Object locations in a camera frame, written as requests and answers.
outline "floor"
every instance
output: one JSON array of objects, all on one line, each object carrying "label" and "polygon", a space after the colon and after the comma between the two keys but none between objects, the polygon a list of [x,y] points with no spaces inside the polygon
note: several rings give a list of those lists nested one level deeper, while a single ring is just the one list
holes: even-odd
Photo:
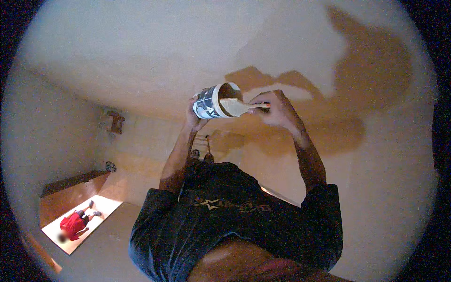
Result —
[{"label": "floor", "polygon": [[[63,220],[64,217],[70,215],[74,210],[82,210],[86,208],[89,205],[89,201],[94,201],[94,206],[92,208],[89,208],[85,214],[89,215],[92,214],[94,211],[100,211],[102,212],[102,215],[99,217],[93,217],[92,220],[87,224],[87,227],[89,227],[89,230],[83,233],[78,240],[75,241],[68,241],[64,244],[60,244],[56,237],[60,233],[60,222]],[[79,204],[76,207],[71,208],[69,211],[67,211],[65,214],[57,218],[56,220],[52,221],[50,224],[45,226],[42,231],[49,237],[58,247],[60,247],[64,252],[67,254],[72,254],[73,251],[81,244],[83,241],[88,238],[88,236],[94,232],[94,230],[99,227],[99,225],[113,212],[115,211],[120,205],[122,204],[121,201],[115,201],[112,199],[107,199],[105,197],[94,195],[90,199],[84,201],[83,203]]]},{"label": "floor", "polygon": [[[142,206],[147,191],[158,188],[161,171],[177,141],[182,123],[127,112],[122,115],[125,122],[121,135],[113,136],[99,128],[97,162],[111,161],[117,168],[99,195]],[[201,159],[207,153],[206,135],[209,135],[211,153],[216,162],[240,165],[244,136],[204,127],[193,144],[193,149],[200,151]]]}]

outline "white ceiling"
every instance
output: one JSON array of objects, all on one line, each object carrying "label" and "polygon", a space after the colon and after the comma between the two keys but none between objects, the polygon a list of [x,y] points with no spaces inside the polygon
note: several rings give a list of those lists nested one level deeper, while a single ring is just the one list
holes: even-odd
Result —
[{"label": "white ceiling", "polygon": [[[261,87],[280,88],[307,124],[359,116],[399,100],[408,88],[415,33],[398,4],[325,3],[47,1],[18,57],[78,95],[172,120],[183,118],[196,91],[251,66],[260,77],[232,75],[246,90],[244,99]],[[302,79],[283,80],[290,71]],[[356,81],[361,73],[363,83]],[[384,88],[397,81],[405,83]],[[210,125],[244,134],[255,122],[246,117]]]}]

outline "paint bucket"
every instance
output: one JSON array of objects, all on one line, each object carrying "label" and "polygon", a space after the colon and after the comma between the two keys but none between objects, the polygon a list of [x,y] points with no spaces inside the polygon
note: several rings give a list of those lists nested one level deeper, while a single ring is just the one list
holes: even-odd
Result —
[{"label": "paint bucket", "polygon": [[222,98],[238,98],[243,100],[241,90],[233,82],[226,82],[202,89],[193,97],[198,100],[193,105],[193,111],[201,119],[217,119],[233,117],[219,104]]}]

